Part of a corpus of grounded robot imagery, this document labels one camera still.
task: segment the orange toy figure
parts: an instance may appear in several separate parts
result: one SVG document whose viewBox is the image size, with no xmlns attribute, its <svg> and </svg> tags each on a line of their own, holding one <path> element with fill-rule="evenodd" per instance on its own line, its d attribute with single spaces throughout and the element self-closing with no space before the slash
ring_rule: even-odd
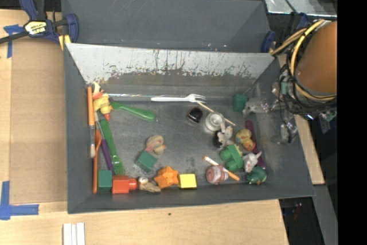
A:
<svg viewBox="0 0 367 245">
<path fill-rule="evenodd" d="M 103 94 L 100 98 L 97 98 L 93 101 L 94 111 L 100 110 L 100 112 L 106 118 L 106 121 L 109 122 L 111 118 L 111 105 L 110 100 L 107 94 Z"/>
<path fill-rule="evenodd" d="M 178 171 L 167 166 L 158 171 L 158 175 L 154 178 L 158 186 L 163 189 L 172 185 L 178 185 Z"/>
</svg>

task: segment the plastic fork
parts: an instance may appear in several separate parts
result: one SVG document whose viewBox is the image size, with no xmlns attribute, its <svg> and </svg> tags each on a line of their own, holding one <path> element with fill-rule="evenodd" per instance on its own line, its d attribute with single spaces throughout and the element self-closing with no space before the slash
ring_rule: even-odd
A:
<svg viewBox="0 0 367 245">
<path fill-rule="evenodd" d="M 205 96 L 197 95 L 197 94 L 190 94 L 186 97 L 168 97 L 168 96 L 156 96 L 150 99 L 151 101 L 156 102 L 181 102 L 181 101 L 188 101 L 188 102 L 201 102 L 205 103 Z"/>
</svg>

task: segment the green plastic toy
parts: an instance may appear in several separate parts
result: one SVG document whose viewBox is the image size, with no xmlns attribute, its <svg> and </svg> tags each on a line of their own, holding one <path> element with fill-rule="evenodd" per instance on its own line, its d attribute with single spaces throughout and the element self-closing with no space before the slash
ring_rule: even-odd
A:
<svg viewBox="0 0 367 245">
<path fill-rule="evenodd" d="M 112 101 L 110 105 L 114 110 L 126 110 L 131 114 L 134 114 L 144 120 L 147 120 L 148 122 L 155 121 L 155 114 L 153 112 L 141 110 L 140 108 L 131 107 L 116 101 Z"/>
<path fill-rule="evenodd" d="M 116 175 L 122 176 L 125 174 L 125 168 L 124 168 L 124 165 L 122 164 L 122 160 L 117 155 L 116 148 L 115 148 L 115 142 L 114 142 L 114 138 L 112 137 L 110 124 L 105 119 L 101 119 L 99 121 L 99 124 L 101 126 L 102 133 L 104 135 L 104 139 L 106 140 L 108 150 L 110 151 L 111 162 L 112 162 L 112 167 L 114 169 L 114 172 Z"/>
</svg>

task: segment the yellow toy figure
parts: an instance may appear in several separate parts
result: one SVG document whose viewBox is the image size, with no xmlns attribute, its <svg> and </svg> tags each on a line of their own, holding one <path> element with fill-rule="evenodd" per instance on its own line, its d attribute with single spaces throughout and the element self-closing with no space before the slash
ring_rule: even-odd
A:
<svg viewBox="0 0 367 245">
<path fill-rule="evenodd" d="M 235 136 L 236 143 L 242 144 L 247 151 L 252 151 L 255 148 L 254 142 L 251 140 L 251 131 L 248 129 L 242 129 L 237 132 Z"/>
<path fill-rule="evenodd" d="M 100 110 L 108 122 L 111 118 L 110 112 L 112 107 L 110 104 L 111 103 L 107 94 L 103 94 L 100 98 L 97 98 L 93 101 L 94 111 Z"/>
</svg>

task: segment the blue tape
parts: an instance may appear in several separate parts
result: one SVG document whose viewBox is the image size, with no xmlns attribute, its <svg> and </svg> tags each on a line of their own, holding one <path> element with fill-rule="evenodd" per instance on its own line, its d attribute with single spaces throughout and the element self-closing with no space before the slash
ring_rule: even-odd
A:
<svg viewBox="0 0 367 245">
<path fill-rule="evenodd" d="M 2 183 L 0 201 L 0 220 L 10 220 L 11 216 L 38 215 L 39 204 L 10 205 L 9 204 L 10 182 Z"/>
<path fill-rule="evenodd" d="M 5 26 L 4 27 L 4 31 L 8 34 L 8 35 L 12 35 L 14 33 L 21 33 L 24 31 L 24 28 L 19 26 L 19 25 L 10 25 L 10 26 Z M 12 57 L 13 55 L 13 43 L 11 41 L 9 41 L 7 43 L 7 58 Z"/>
</svg>

